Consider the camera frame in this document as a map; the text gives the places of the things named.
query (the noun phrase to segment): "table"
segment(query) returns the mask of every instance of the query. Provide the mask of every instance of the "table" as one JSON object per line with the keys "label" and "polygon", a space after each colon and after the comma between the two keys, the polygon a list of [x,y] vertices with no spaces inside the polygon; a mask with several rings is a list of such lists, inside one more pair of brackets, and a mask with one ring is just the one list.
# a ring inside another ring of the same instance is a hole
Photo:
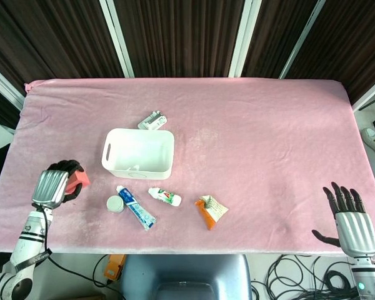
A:
{"label": "table", "polygon": [[[319,242],[337,236],[322,187],[360,192],[375,227],[375,180],[339,82],[260,78],[52,79],[35,81],[0,178],[0,251],[12,251],[39,175],[77,159],[91,185],[53,211],[48,245],[77,253],[308,253],[341,255]],[[101,166],[106,134],[137,128],[153,110],[175,136],[165,181],[116,178]],[[127,187],[157,223],[108,212]],[[182,196],[172,207],[150,187]],[[194,202],[211,194],[229,211],[212,231]]]}

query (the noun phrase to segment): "white plastic basket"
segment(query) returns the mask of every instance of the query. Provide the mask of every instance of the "white plastic basket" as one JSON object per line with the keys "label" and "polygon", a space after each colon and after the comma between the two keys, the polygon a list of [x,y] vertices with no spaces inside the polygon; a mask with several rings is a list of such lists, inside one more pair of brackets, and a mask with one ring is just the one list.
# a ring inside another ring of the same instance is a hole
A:
{"label": "white plastic basket", "polygon": [[167,179],[173,159],[171,132],[116,128],[107,134],[101,164],[116,177]]}

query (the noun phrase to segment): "gray chair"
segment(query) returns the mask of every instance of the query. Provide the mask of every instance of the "gray chair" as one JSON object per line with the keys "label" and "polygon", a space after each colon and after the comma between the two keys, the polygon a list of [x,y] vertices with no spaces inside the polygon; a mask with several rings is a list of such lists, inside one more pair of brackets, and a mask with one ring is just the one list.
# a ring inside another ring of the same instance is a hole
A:
{"label": "gray chair", "polygon": [[128,300],[252,300],[243,254],[129,255],[121,292]]}

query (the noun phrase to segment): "robotic arm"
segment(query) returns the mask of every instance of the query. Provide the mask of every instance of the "robotic arm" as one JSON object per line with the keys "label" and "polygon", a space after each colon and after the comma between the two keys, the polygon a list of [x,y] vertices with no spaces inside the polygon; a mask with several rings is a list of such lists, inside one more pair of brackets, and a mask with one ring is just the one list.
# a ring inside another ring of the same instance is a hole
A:
{"label": "robotic arm", "polygon": [[341,247],[343,252],[355,259],[351,272],[356,282],[360,299],[375,300],[375,230],[371,218],[365,212],[360,195],[355,189],[348,191],[332,182],[336,199],[326,187],[324,192],[329,200],[339,239],[325,237],[317,230],[312,233],[320,241]]}
{"label": "robotic arm", "polygon": [[72,194],[64,195],[68,178],[76,170],[84,171],[77,161],[61,161],[42,172],[32,196],[36,210],[29,213],[10,258],[16,274],[0,274],[0,300],[24,300],[31,292],[35,264],[51,254],[50,249],[41,250],[53,221],[52,211],[61,203],[75,199],[82,189],[79,183]]}

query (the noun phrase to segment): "pink towel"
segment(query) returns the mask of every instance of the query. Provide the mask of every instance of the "pink towel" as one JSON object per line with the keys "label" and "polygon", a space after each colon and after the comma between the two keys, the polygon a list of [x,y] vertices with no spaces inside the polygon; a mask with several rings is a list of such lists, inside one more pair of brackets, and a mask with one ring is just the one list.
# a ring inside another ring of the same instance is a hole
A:
{"label": "pink towel", "polygon": [[[53,211],[53,251],[83,253],[327,253],[337,236],[323,186],[355,188],[375,227],[375,180],[347,94],[335,81],[276,79],[53,79],[27,85],[0,178],[0,251],[12,251],[42,170],[77,159],[91,185]],[[116,178],[101,166],[107,133],[137,128],[153,110],[175,135],[164,181]],[[157,223],[108,212],[127,187]],[[150,187],[182,196],[179,207]],[[229,211],[208,231],[194,202],[211,194]]]}

